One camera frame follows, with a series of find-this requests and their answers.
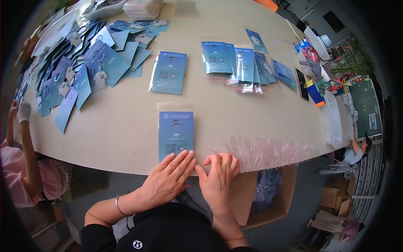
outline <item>polka dot clothing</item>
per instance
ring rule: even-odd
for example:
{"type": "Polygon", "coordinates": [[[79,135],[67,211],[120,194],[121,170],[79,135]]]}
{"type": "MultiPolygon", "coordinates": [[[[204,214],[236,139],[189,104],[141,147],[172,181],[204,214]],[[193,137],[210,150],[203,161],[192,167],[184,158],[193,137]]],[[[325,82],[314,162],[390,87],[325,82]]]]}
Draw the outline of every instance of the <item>polka dot clothing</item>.
{"type": "Polygon", "coordinates": [[[59,171],[60,174],[60,179],[62,181],[62,193],[65,193],[68,187],[70,186],[70,181],[71,181],[71,170],[73,168],[73,165],[70,163],[66,163],[63,161],[59,161],[56,159],[51,159],[53,164],[57,167],[57,170],[59,171]]]}

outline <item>green bulletin board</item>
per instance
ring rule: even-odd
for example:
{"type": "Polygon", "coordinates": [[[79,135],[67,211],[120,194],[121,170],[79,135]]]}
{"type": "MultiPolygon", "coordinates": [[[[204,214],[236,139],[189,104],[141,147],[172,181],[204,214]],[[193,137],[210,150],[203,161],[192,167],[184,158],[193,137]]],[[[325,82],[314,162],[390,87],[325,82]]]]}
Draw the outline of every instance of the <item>green bulletin board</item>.
{"type": "Polygon", "coordinates": [[[357,134],[358,139],[382,134],[378,100],[371,79],[366,78],[349,87],[355,110],[358,111],[357,134]]]}

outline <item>black phone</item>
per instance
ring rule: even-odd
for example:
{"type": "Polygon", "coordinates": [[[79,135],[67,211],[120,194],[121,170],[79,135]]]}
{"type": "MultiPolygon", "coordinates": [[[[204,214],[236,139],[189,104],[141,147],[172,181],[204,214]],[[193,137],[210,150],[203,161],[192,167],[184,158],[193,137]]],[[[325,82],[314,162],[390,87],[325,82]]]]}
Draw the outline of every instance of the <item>black phone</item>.
{"type": "Polygon", "coordinates": [[[305,77],[300,70],[295,69],[295,72],[297,73],[299,83],[299,94],[302,99],[309,101],[308,90],[305,88],[305,77]]]}

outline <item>chair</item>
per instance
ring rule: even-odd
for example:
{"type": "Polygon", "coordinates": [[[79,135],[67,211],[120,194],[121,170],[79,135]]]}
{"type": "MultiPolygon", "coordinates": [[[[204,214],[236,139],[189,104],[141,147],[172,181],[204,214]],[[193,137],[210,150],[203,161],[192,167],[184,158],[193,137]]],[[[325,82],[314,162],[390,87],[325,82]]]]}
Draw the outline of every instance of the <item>chair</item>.
{"type": "Polygon", "coordinates": [[[261,5],[263,5],[266,8],[269,8],[270,10],[277,12],[278,10],[278,6],[275,2],[273,2],[272,0],[253,0],[256,3],[260,3],[261,5]]]}

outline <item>pink shirt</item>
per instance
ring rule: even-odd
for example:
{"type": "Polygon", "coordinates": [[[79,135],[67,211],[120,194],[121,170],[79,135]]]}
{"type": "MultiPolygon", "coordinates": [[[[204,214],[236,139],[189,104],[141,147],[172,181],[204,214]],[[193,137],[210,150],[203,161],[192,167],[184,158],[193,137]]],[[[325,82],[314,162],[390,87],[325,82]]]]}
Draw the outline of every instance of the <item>pink shirt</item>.
{"type": "MultiPolygon", "coordinates": [[[[27,172],[24,154],[20,149],[8,146],[7,139],[1,144],[1,162],[11,198],[17,208],[34,206],[38,201],[43,200],[40,195],[31,199],[25,190],[23,178],[27,176],[27,172]]],[[[62,182],[57,167],[50,159],[40,160],[38,165],[45,196],[49,200],[59,198],[62,192],[62,182]]]]}

